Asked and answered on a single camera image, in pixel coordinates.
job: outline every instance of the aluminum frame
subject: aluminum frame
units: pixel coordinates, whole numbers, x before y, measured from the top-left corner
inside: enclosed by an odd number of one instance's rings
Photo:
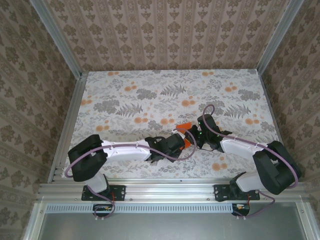
[[[266,70],[268,63],[275,54],[279,44],[288,31],[303,2],[304,0],[292,0],[289,2],[279,24],[277,25],[270,41],[268,42],[268,45],[262,54],[262,57],[260,58],[258,65],[256,66],[256,69],[260,75],[262,75]]]
[[[48,203],[46,214],[59,213],[86,213],[92,214],[94,203]],[[115,214],[195,214],[195,213],[232,213],[232,203],[131,203],[118,202],[115,205]],[[97,214],[106,213],[97,209]]]
[[[81,77],[82,67],[77,62],[72,48],[67,43],[64,35],[61,33],[55,18],[52,16],[49,8],[43,0],[30,0],[34,9],[38,13],[41,21],[43,22],[46,30],[50,33],[55,45],[58,47],[65,62],[68,64],[76,80]]]
[[[82,74],[81,79],[77,82],[70,107],[65,119],[61,138],[52,164],[48,183],[41,184],[36,196],[34,208],[30,217],[29,225],[26,229],[24,239],[38,239],[43,224],[46,209],[49,204],[73,204],[83,205],[101,203],[100,201],[81,201],[83,183],[74,182],[72,178],[62,178],[65,159],[68,154],[73,129],[78,116],[78,111],[83,92],[87,81],[88,73]],[[271,109],[266,89],[259,75],[260,82],[275,124],[279,140],[282,142],[279,128],[273,111]],[[228,184],[228,178],[153,178],[153,179],[128,179],[128,178],[110,178],[108,182],[111,185],[126,185],[125,201],[122,205],[134,204],[219,204],[215,200],[215,184]],[[299,210],[300,220],[303,225],[305,235],[308,240],[318,239],[319,228],[316,219],[308,202],[308,195],[304,190],[303,183],[299,183],[294,189],[286,189],[280,195],[272,195],[263,189],[263,193],[269,194],[275,198],[276,202],[296,203]],[[225,203],[243,203],[244,201],[224,201]],[[259,201],[252,200],[251,204],[269,203],[270,199],[262,197]]]
[[[74,133],[74,129],[76,125],[76,120],[77,120],[82,96],[86,88],[88,74],[89,74],[88,72],[84,72],[81,75],[81,78],[75,83],[69,109],[68,109],[68,112],[66,113],[66,117],[65,117],[64,125],[60,135],[60,139],[58,142],[58,146],[56,148],[55,155],[53,158],[51,170],[50,170],[48,181],[47,181],[48,183],[52,182],[55,171],[56,171],[56,167],[60,167],[62,164],[65,165],[65,162],[62,163],[62,161],[65,161],[67,158],[71,138]]]

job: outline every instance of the floral tablecloth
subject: floral tablecloth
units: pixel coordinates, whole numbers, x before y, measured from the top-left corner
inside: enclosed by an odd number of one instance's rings
[[[215,105],[221,130],[260,143],[278,139],[255,69],[98,71],[88,75],[70,148],[92,134],[112,142],[168,137],[178,124],[196,124],[208,104]],[[252,160],[197,150],[174,163],[107,161],[101,172],[108,178],[230,178],[254,169]]]

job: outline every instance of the purple cable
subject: purple cable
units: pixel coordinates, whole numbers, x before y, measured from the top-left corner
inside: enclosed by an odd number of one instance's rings
[[[175,131],[175,130],[177,130],[177,131],[179,131],[179,130],[180,130],[180,131],[181,131],[181,130],[182,130],[182,131],[186,131],[186,132],[191,136],[191,138],[192,138],[192,140],[193,140],[193,142],[194,142],[194,148],[193,148],[193,150],[192,150],[192,152],[190,153],[189,156],[186,156],[186,157],[183,157],[183,158],[175,158],[175,157],[169,156],[169,155],[167,155],[167,154],[165,154],[165,153],[163,153],[163,152],[160,152],[160,151],[158,151],[157,149],[154,149],[154,148],[152,148],[152,147],[144,146],[144,145],[139,145],[139,144],[137,145],[137,144],[129,144],[129,143],[127,143],[127,144],[118,144],[118,145],[99,146],[99,147],[96,147],[96,148],[94,148],[94,149],[86,152],[85,154],[81,155],[81,156],[78,157],[73,163],[71,163],[71,164],[66,168],[66,170],[65,170],[65,172],[64,172],[64,176],[65,176],[66,178],[72,178],[73,176],[72,176],[72,175],[68,175],[68,172],[69,172],[69,170],[70,170],[74,165],[76,165],[78,162],[80,162],[80,161],[81,161],[83,158],[85,158],[86,156],[88,156],[88,155],[90,155],[90,154],[92,154],[92,153],[94,153],[94,152],[97,152],[97,151],[99,151],[99,150],[108,149],[108,148],[121,148],[121,147],[135,147],[135,148],[137,148],[137,147],[140,147],[140,148],[144,148],[144,149],[149,149],[149,150],[151,150],[151,151],[153,151],[153,152],[155,152],[155,153],[157,153],[157,154],[160,154],[160,155],[164,156],[164,157],[167,158],[167,159],[171,159],[171,160],[175,160],[175,161],[187,160],[187,159],[189,159],[189,158],[196,152],[196,150],[197,150],[196,139],[195,139],[195,137],[191,134],[191,132],[189,132],[187,129],[184,129],[184,128],[175,128],[173,131]],[[112,202],[109,198],[107,198],[107,197],[105,197],[105,196],[102,196],[102,195],[96,193],[96,192],[93,191],[92,188],[89,187],[88,185],[87,185],[87,187],[88,187],[88,189],[90,190],[90,192],[91,192],[93,195],[96,195],[97,197],[100,197],[100,198],[102,198],[102,199],[104,199],[104,200],[106,200],[106,201],[108,201],[108,202],[110,202],[110,203],[112,204],[112,211],[105,217],[105,218],[109,218],[109,217],[114,213],[114,211],[115,211],[115,209],[116,209],[115,203]],[[99,209],[99,208],[103,208],[103,206],[97,206],[97,207],[94,209],[94,213],[93,213],[93,214],[94,214],[94,216],[95,216],[96,218],[98,218],[98,216],[97,216],[97,209]]]
[[[97,197],[102,198],[102,199],[108,201],[109,203],[111,203],[111,205],[112,205],[112,210],[111,210],[111,212],[110,212],[107,216],[103,217],[104,219],[109,218],[109,217],[115,212],[115,210],[116,210],[115,203],[114,203],[113,201],[111,201],[109,198],[107,198],[106,196],[102,196],[102,195],[100,195],[99,193],[96,193],[96,192],[93,191],[92,188],[89,187],[88,185],[87,185],[87,188],[90,190],[90,192],[91,192],[93,195],[96,195]],[[97,209],[101,209],[101,208],[103,208],[103,207],[104,207],[104,206],[96,206],[96,207],[95,207],[94,212],[93,212],[93,215],[95,216],[96,219],[99,218],[99,217],[97,216]]]
[[[265,196],[265,197],[267,197],[267,198],[269,198],[269,199],[272,199],[272,202],[270,202],[267,206],[264,206],[263,208],[261,208],[259,211],[256,211],[255,213],[250,214],[250,215],[248,215],[248,216],[243,216],[243,215],[242,215],[240,212],[238,212],[238,211],[233,211],[233,212],[236,213],[236,214],[238,214],[240,217],[243,217],[243,218],[251,218],[251,217],[254,217],[254,216],[258,215],[259,213],[262,213],[264,210],[266,210],[267,208],[271,207],[271,205],[276,202],[276,199],[275,199],[274,197],[269,196],[269,195],[261,192],[260,190],[258,190],[258,192],[259,192],[261,195],[263,195],[263,196]]]
[[[245,140],[245,139],[242,139],[242,138],[239,138],[239,137],[234,137],[234,136],[229,136],[229,135],[224,135],[224,134],[221,134],[221,133],[218,133],[216,131],[214,131],[211,127],[209,127],[209,125],[207,124],[207,121],[205,119],[205,112],[206,110],[209,108],[209,107],[212,107],[213,110],[211,112],[211,116],[212,114],[215,112],[215,106],[213,104],[209,104],[207,105],[204,109],[203,109],[203,112],[202,112],[202,119],[203,119],[203,122],[204,122],[204,125],[211,131],[213,132],[214,134],[217,134],[221,137],[224,137],[224,138],[227,138],[227,139],[232,139],[232,140],[238,140],[238,141],[241,141],[241,142],[244,142],[244,143],[247,143],[247,144],[251,144],[253,146],[258,146],[260,148],[263,148],[265,150],[267,150],[268,152],[270,152],[271,154],[275,155],[278,159],[280,159],[289,169],[290,171],[292,172],[293,174],[293,177],[294,177],[294,184],[287,187],[287,189],[293,189],[295,188],[297,185],[298,185],[298,176],[295,172],[295,170],[293,169],[293,167],[282,157],[280,156],[278,153],[276,153],[275,151],[271,150],[270,148],[262,145],[262,144],[259,144],[259,143],[255,143],[253,141],[249,141],[249,140]]]
[[[242,139],[242,138],[239,138],[239,137],[232,137],[232,136],[228,136],[228,135],[224,135],[224,134],[218,133],[218,132],[214,131],[211,127],[209,127],[209,125],[207,124],[207,121],[206,121],[206,119],[205,119],[205,113],[206,113],[206,110],[207,110],[209,107],[212,107],[212,108],[213,108],[213,110],[212,110],[212,112],[211,112],[211,114],[210,114],[211,116],[212,116],[212,114],[215,112],[215,106],[214,106],[213,104],[207,105],[207,106],[203,109],[202,119],[203,119],[204,125],[205,125],[211,132],[213,132],[214,134],[216,134],[216,135],[218,135],[218,136],[224,137],[224,138],[233,139],[233,140],[238,140],[238,141],[241,141],[241,142],[244,142],[244,143],[247,143],[247,144],[251,144],[251,145],[253,145],[253,146],[261,147],[261,148],[269,151],[270,153],[272,153],[273,155],[275,155],[278,159],[280,159],[280,160],[290,169],[290,171],[291,171],[292,174],[293,174],[294,184],[291,185],[291,186],[289,186],[289,187],[287,187],[287,188],[288,188],[288,189],[292,189],[292,188],[295,188],[295,187],[298,185],[298,176],[297,176],[295,170],[292,168],[292,166],[290,166],[290,164],[289,164],[282,156],[280,156],[280,155],[279,155],[278,153],[276,153],[275,151],[271,150],[270,148],[268,148],[268,147],[266,147],[266,146],[264,146],[264,145],[261,145],[261,144],[259,144],[259,143],[255,143],[255,142],[253,142],[253,141],[249,141],[249,140],[245,140],[245,139]],[[264,194],[264,193],[262,193],[260,190],[258,190],[258,192],[259,192],[261,195],[263,195],[263,196],[265,196],[265,197],[267,197],[267,198],[272,199],[272,202],[271,202],[270,204],[268,204],[267,206],[264,206],[264,207],[263,207],[262,209],[260,209],[259,211],[255,212],[255,213],[253,213],[253,214],[251,214],[251,215],[249,215],[249,216],[243,216],[241,213],[239,213],[239,212],[237,212],[237,211],[234,211],[234,212],[235,212],[236,214],[242,216],[243,218],[251,218],[251,217],[254,217],[254,216],[258,215],[259,213],[262,213],[264,210],[266,210],[268,207],[270,207],[272,204],[275,203],[276,200],[275,200],[272,196],[269,196],[269,195],[267,195],[267,194]]]

